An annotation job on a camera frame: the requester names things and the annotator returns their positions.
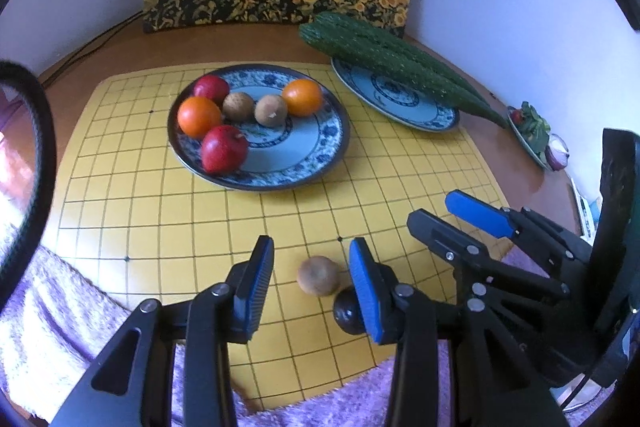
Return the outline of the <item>dark plum fruit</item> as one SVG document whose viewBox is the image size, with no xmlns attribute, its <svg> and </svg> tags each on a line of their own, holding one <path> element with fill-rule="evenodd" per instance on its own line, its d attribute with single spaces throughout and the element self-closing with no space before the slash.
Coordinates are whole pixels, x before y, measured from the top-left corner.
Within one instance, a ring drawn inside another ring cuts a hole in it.
<svg viewBox="0 0 640 427">
<path fill-rule="evenodd" d="M 345 287 L 337 293 L 333 303 L 333 318 L 337 326 L 348 335 L 366 332 L 355 288 Z"/>
</svg>

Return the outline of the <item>brown kiwi on board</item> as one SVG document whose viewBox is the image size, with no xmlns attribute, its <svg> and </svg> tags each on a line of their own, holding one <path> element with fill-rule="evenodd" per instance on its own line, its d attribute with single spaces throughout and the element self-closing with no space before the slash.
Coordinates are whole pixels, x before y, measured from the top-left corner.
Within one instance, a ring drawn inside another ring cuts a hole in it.
<svg viewBox="0 0 640 427">
<path fill-rule="evenodd" d="M 331 259 L 312 256 L 299 265 L 296 281 L 307 295 L 329 296 L 334 294 L 340 286 L 340 270 Z"/>
</svg>

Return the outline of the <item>purple fuzzy cloth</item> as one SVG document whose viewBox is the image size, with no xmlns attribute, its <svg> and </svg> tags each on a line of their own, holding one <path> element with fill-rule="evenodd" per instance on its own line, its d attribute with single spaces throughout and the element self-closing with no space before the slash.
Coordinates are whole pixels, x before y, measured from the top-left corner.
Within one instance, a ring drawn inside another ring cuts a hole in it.
<svg viewBox="0 0 640 427">
<path fill-rule="evenodd" d="M 1 313 L 1 388 L 53 421 L 80 377 L 129 312 L 52 251 L 39 248 Z M 234 395 L 241 426 L 381 426 L 392 361 L 309 400 L 254 412 Z"/>
</svg>

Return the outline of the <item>yellow grid go board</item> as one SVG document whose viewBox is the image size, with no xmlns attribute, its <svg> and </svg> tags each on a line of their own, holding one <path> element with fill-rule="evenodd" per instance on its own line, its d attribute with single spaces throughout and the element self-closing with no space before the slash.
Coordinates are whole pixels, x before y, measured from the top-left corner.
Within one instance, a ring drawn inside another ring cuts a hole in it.
<svg viewBox="0 0 640 427">
<path fill-rule="evenodd" d="M 58 170 L 50 221 L 55 252 L 130 307 L 193 297 L 246 259 L 259 235 L 271 236 L 276 260 L 262 323 L 250 343 L 230 350 L 234 387 L 258 409 L 320 395 L 393 353 L 342 332 L 332 299 L 299 288 L 305 259 L 346 265 L 349 242 L 362 236 L 401 282 L 451 300 L 452 270 L 409 234 L 408 214 L 423 208 L 445 217 L 445 197 L 457 189 L 506 203 L 465 131 L 410 130 L 364 106 L 329 66 L 298 70 L 329 88 L 352 118 L 346 155 L 325 178 L 258 194 L 194 176 L 171 150 L 166 124 L 198 71 L 133 72 L 101 82 L 90 98 Z"/>
</svg>

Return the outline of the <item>small plate with salad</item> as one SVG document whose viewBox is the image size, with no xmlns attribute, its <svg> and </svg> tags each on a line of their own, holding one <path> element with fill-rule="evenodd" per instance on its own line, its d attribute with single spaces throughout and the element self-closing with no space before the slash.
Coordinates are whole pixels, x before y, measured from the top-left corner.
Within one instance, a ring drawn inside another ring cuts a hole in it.
<svg viewBox="0 0 640 427">
<path fill-rule="evenodd" d="M 509 124 L 518 142 L 538 166 L 549 171 L 562 171 L 570 160 L 565 141 L 553 133 L 548 121 L 528 102 L 508 107 Z"/>
</svg>

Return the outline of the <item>green cucumber front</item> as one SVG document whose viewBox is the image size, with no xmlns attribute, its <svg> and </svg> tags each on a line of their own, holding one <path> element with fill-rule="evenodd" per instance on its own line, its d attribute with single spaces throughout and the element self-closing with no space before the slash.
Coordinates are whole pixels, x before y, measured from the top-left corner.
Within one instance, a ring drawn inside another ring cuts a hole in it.
<svg viewBox="0 0 640 427">
<path fill-rule="evenodd" d="M 508 127 L 506 118 L 469 90 L 457 86 L 437 72 L 431 72 L 411 58 L 386 50 L 364 37 L 348 36 L 337 29 L 323 28 L 316 22 L 300 25 L 298 34 L 312 48 L 330 57 L 369 69 L 425 94 L 442 105 L 492 121 L 501 128 Z"/>
</svg>

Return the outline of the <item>green cucumber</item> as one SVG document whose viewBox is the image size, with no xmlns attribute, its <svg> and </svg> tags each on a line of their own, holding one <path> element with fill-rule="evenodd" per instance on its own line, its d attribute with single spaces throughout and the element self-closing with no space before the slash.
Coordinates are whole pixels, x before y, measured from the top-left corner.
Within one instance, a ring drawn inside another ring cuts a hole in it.
<svg viewBox="0 0 640 427">
<path fill-rule="evenodd" d="M 442 105 L 492 121 L 501 128 L 508 127 L 506 118 L 469 90 L 457 86 L 437 72 L 431 72 L 411 58 L 386 50 L 364 37 L 348 36 L 337 29 L 323 28 L 316 22 L 300 25 L 298 34 L 312 48 L 330 57 L 369 69 L 425 94 Z"/>
<path fill-rule="evenodd" d="M 468 80 L 455 72 L 451 67 L 437 60 L 437 58 L 431 56 L 431 54 L 428 54 L 407 41 L 402 40 L 393 32 L 372 26 L 364 20 L 356 20 L 356 18 L 352 18 L 344 14 L 328 11 L 318 14 L 314 18 L 314 22 L 333 29 L 341 29 L 351 36 L 363 37 L 375 42 L 387 51 L 398 53 L 407 57 L 411 61 L 419 63 L 425 68 L 431 69 L 433 72 L 436 72 L 436 74 L 445 77 L 460 88 L 463 88 L 485 102 L 483 95 L 481 95 Z"/>
</svg>

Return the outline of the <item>blue white porcelain plate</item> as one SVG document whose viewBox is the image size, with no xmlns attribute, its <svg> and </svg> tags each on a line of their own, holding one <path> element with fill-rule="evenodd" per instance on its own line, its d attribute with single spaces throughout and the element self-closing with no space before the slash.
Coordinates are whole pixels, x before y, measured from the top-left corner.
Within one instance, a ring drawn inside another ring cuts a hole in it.
<svg viewBox="0 0 640 427">
<path fill-rule="evenodd" d="M 193 87 L 189 83 L 169 109 L 168 141 L 182 165 L 210 183 L 247 192 L 289 190 L 320 178 L 345 155 L 350 138 L 348 114 L 338 98 L 322 88 L 323 106 L 312 116 L 290 117 L 274 129 L 255 121 L 239 124 L 248 142 L 246 161 L 235 172 L 209 174 L 202 167 L 201 142 L 184 134 L 178 125 L 179 106 L 192 95 Z"/>
</svg>

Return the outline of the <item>green cucumber back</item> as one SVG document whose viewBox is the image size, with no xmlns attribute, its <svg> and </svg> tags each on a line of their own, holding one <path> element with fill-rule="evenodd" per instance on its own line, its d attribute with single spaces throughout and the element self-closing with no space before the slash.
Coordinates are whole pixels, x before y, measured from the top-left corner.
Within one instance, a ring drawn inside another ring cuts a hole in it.
<svg viewBox="0 0 640 427">
<path fill-rule="evenodd" d="M 364 20 L 356 20 L 356 18 L 352 18 L 344 14 L 328 11 L 318 14 L 314 18 L 314 22 L 333 29 L 341 29 L 351 36 L 363 37 L 375 42 L 387 51 L 398 53 L 407 57 L 411 61 L 419 63 L 425 68 L 431 69 L 433 72 L 436 72 L 436 74 L 445 77 L 460 88 L 463 88 L 485 102 L 483 95 L 481 95 L 468 80 L 455 72 L 451 67 L 437 60 L 437 58 L 431 56 L 431 54 L 428 54 L 407 41 L 402 40 L 393 32 L 372 26 Z"/>
</svg>

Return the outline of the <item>orange right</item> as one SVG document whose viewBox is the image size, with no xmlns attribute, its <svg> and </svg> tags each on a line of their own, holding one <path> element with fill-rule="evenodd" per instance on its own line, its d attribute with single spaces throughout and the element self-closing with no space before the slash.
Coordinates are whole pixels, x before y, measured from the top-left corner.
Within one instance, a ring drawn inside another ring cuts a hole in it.
<svg viewBox="0 0 640 427">
<path fill-rule="evenodd" d="M 288 113 L 295 117 L 308 117 L 322 107 L 323 95 L 319 83 L 311 79 L 295 79 L 281 92 Z"/>
</svg>

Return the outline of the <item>orange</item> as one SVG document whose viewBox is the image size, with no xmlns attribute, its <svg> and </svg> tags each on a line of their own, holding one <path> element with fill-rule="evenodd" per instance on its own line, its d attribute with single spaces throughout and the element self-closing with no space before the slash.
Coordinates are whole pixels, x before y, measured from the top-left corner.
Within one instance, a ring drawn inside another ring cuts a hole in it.
<svg viewBox="0 0 640 427">
<path fill-rule="evenodd" d="M 311 79 L 295 79 L 281 92 L 288 113 L 295 117 L 308 117 L 322 107 L 323 95 L 319 83 Z"/>
<path fill-rule="evenodd" d="M 209 98 L 190 96 L 180 104 L 177 122 L 180 130 L 189 138 L 201 140 L 210 130 L 222 124 L 222 114 Z"/>
</svg>

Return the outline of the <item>red apple front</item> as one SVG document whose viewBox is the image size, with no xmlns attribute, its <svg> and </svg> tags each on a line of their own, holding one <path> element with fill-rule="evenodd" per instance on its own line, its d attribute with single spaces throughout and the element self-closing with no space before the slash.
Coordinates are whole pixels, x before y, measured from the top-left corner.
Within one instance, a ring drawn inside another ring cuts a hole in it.
<svg viewBox="0 0 640 427">
<path fill-rule="evenodd" d="M 201 162 L 204 171 L 210 174 L 239 170 L 247 155 L 248 141 L 245 135 L 230 124 L 213 128 L 202 141 Z"/>
</svg>

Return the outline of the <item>red apple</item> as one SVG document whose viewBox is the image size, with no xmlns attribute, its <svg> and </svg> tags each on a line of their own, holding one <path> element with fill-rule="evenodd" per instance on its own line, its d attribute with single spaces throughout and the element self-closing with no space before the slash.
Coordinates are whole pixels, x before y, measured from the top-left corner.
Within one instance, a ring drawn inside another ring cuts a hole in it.
<svg viewBox="0 0 640 427">
<path fill-rule="evenodd" d="M 245 135 L 230 124 L 213 128 L 202 141 L 201 162 L 204 171 L 210 174 L 239 170 L 247 155 L 248 141 Z"/>
<path fill-rule="evenodd" d="M 230 93 L 228 82 L 216 75 L 208 74 L 196 80 L 192 88 L 194 96 L 208 98 L 218 106 L 224 103 L 224 99 Z"/>
</svg>

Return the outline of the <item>brown kiwi right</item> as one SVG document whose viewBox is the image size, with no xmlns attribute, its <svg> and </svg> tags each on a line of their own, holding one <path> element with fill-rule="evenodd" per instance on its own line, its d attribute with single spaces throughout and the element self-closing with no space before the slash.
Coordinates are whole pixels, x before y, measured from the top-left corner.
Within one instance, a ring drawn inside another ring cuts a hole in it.
<svg viewBox="0 0 640 427">
<path fill-rule="evenodd" d="M 277 128 L 285 123 L 288 106 L 280 95 L 268 94 L 255 104 L 254 117 L 264 127 Z"/>
</svg>

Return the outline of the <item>brown kiwi left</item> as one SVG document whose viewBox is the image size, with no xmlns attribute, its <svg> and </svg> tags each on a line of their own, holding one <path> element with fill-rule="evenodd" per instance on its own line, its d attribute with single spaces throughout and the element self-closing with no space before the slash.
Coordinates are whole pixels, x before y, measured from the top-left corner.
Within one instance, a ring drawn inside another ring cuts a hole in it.
<svg viewBox="0 0 640 427">
<path fill-rule="evenodd" d="M 254 106 L 254 100 L 245 92 L 230 92 L 222 102 L 222 113 L 228 121 L 244 122 L 253 118 Z"/>
</svg>

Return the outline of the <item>orange left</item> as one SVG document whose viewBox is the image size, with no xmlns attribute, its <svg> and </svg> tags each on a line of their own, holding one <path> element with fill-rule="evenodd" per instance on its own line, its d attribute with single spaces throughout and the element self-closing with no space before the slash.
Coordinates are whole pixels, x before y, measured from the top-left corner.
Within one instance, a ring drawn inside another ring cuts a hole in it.
<svg viewBox="0 0 640 427">
<path fill-rule="evenodd" d="M 177 122 L 180 130 L 189 138 L 201 140 L 210 130 L 222 124 L 222 114 L 209 98 L 190 96 L 180 104 Z"/>
</svg>

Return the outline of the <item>red apple back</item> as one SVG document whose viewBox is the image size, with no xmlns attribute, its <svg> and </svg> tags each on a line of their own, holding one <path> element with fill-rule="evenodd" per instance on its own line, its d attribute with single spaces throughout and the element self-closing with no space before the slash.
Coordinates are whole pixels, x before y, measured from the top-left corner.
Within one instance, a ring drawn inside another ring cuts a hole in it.
<svg viewBox="0 0 640 427">
<path fill-rule="evenodd" d="M 208 74 L 196 80 L 192 88 L 194 96 L 208 98 L 218 106 L 224 103 L 224 99 L 230 93 L 228 82 L 216 75 Z"/>
</svg>

